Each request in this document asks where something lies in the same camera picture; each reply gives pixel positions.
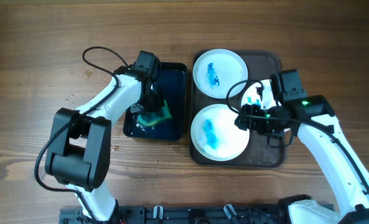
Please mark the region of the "green yellow sponge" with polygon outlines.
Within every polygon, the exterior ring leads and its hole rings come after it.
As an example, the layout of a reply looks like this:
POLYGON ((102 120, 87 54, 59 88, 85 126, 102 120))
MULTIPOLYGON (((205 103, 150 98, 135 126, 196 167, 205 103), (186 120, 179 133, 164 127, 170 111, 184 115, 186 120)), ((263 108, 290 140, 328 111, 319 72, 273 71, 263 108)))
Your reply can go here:
POLYGON ((172 119, 172 115, 167 101, 165 100, 164 106, 159 111, 149 114, 140 114, 138 116, 138 123, 142 126, 151 127, 170 119, 172 119))

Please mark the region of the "brown serving tray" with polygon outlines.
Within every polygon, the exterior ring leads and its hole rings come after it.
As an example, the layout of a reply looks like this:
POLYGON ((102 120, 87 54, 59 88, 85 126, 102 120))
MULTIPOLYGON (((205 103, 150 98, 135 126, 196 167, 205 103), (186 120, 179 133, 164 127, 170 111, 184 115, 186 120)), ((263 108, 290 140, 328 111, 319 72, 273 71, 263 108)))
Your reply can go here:
MULTIPOLYGON (((268 50, 234 50, 248 68, 248 74, 252 78, 268 79, 269 76, 282 69, 279 56, 268 50)), ((195 118, 196 113, 206 106, 224 103, 224 99, 214 99, 203 94, 195 84, 195 72, 192 72, 192 84, 190 91, 189 120, 195 118)), ((213 161, 196 149, 190 143, 189 154, 198 164, 204 166, 238 167, 240 169, 272 169, 280 166, 284 161, 285 149, 272 148, 267 145, 267 137, 251 133, 250 141, 244 151, 234 159, 228 161, 213 161)))

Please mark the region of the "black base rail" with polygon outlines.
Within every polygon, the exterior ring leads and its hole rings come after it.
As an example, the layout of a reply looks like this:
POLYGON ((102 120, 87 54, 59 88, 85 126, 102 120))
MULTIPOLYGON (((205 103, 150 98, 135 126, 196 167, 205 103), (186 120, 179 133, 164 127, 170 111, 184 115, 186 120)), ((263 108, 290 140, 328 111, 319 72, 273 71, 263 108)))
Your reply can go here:
POLYGON ((110 223, 117 224, 196 224, 290 223, 289 212, 278 204, 216 207, 120 206, 110 223))

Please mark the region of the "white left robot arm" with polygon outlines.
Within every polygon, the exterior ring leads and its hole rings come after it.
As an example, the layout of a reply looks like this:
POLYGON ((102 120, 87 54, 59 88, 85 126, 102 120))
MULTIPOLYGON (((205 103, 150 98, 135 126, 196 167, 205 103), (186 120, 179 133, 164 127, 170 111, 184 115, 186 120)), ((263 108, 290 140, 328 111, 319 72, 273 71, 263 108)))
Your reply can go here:
POLYGON ((141 126, 154 126, 172 115, 151 70, 121 67, 108 86, 75 110, 54 116, 48 143, 41 150, 45 171, 72 192, 93 223, 111 223, 118 204, 105 177, 110 166, 111 132, 126 110, 138 114, 141 126))

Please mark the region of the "black water tray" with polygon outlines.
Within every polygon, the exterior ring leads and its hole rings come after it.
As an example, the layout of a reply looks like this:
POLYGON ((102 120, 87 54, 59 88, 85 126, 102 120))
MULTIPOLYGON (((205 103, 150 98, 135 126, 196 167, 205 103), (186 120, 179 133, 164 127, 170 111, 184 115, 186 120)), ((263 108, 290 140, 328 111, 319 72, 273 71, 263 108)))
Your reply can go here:
POLYGON ((183 63, 162 62, 156 86, 162 90, 171 118, 152 126, 138 122, 139 115, 126 110, 123 133, 127 137, 176 141, 184 128, 187 67, 183 63))

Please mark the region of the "white plate bottom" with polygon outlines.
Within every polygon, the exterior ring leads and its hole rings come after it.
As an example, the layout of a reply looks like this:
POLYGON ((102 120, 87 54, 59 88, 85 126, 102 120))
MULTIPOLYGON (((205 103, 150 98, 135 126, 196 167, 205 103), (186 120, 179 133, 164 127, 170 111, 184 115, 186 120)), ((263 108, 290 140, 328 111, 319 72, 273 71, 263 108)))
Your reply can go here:
POLYGON ((196 151, 212 161, 229 161, 247 147, 250 131, 235 126, 237 114, 227 105, 214 104, 200 110, 194 117, 190 136, 196 151))

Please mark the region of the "white plate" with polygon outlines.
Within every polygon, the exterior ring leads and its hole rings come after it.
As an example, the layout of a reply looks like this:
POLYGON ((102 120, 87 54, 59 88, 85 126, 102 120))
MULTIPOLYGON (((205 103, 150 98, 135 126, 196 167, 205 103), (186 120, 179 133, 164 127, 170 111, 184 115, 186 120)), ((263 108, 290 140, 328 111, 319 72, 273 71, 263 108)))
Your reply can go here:
POLYGON ((194 117, 190 136, 196 151, 212 161, 229 161, 247 147, 250 131, 235 126, 237 114, 227 105, 214 104, 200 110, 194 117))
POLYGON ((205 95, 224 99, 229 89, 240 83, 229 94, 233 97, 244 88, 249 78, 245 61, 236 53, 226 49, 213 49, 202 53, 195 61, 193 78, 197 88, 205 95))
POLYGON ((280 106, 273 98, 271 84, 269 80, 261 80, 255 82, 245 91, 241 99, 241 107, 243 105, 260 105, 263 109, 269 109, 273 106, 280 106))

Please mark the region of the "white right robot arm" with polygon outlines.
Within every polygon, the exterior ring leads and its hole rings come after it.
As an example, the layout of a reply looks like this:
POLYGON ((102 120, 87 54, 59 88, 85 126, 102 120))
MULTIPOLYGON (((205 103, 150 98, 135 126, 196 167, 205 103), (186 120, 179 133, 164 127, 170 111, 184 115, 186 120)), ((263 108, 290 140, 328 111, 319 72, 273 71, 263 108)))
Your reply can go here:
POLYGON ((322 95, 283 100, 269 110, 244 105, 235 125, 270 137, 291 130, 317 161, 340 210, 340 223, 369 223, 369 172, 344 136, 322 95))

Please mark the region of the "white plate top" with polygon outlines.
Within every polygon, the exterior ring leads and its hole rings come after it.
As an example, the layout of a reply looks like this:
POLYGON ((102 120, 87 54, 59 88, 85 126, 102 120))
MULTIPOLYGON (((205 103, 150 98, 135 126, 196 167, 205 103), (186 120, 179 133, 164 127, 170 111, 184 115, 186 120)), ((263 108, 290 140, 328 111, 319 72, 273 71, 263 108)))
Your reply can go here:
POLYGON ((229 89, 240 83, 229 94, 233 97, 244 88, 249 78, 245 61, 236 53, 226 49, 213 49, 202 53, 195 61, 193 78, 197 88, 205 95, 224 99, 229 89))

